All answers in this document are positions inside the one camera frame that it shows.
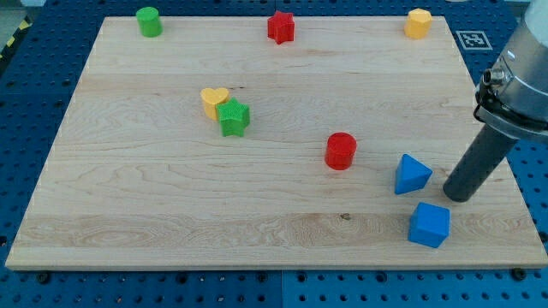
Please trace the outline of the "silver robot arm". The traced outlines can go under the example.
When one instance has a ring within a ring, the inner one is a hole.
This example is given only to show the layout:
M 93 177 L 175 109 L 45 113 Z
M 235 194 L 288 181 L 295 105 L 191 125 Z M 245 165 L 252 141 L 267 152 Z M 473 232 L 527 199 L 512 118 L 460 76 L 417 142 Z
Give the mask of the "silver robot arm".
M 528 5 L 475 98 L 477 120 L 512 139 L 547 141 L 547 0 Z

